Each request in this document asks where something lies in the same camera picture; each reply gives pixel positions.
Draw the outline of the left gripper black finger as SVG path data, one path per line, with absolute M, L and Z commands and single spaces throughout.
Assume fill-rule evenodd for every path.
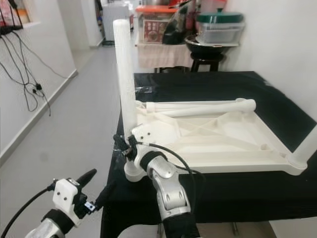
M 115 189 L 115 183 L 111 182 L 108 183 L 100 192 L 96 199 L 96 208 L 97 209 L 102 209 L 104 207 L 106 200 L 109 198 L 109 195 L 114 191 Z
M 84 188 L 97 174 L 97 169 L 89 170 L 88 172 L 84 173 L 82 176 L 78 177 L 78 179 L 75 179 L 75 186 Z

